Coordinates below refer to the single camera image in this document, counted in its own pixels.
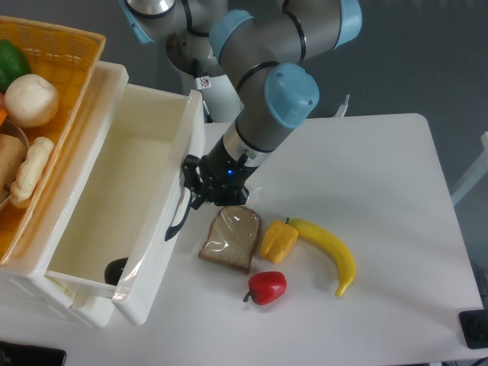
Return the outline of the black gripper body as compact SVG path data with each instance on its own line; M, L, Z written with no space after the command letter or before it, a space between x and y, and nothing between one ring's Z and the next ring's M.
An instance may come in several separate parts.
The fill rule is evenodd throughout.
M207 183L205 202L214 203L222 197L249 197L246 180L256 170L249 167L249 153L237 154L234 159L226 150L223 139L219 139L210 152L201 158L201 170Z

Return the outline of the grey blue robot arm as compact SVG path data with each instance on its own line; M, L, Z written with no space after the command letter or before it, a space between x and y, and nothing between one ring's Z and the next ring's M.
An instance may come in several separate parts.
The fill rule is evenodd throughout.
M316 107L319 88L302 62L354 40L362 26L357 1L283 1L281 13L257 21L225 1L122 1L142 43L183 34L192 69L214 61L243 108L208 154L182 163L189 207L241 205L247 179Z

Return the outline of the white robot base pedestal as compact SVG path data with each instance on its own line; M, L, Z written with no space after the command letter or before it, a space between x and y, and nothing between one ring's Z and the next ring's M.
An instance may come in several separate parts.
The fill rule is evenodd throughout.
M242 102L208 39L186 30L168 36L165 48L169 62L180 75L183 91L194 89L202 94L207 121L233 122L242 110Z

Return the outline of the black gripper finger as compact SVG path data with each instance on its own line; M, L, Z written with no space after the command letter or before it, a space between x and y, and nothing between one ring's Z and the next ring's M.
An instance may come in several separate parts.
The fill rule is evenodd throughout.
M201 159L192 154L186 155L181 164L184 187L191 192L191 207L195 210L206 201L207 197L207 183L201 168Z
M248 197L222 197L217 200L217 206L225 207L225 206L245 205L248 200L249 200Z

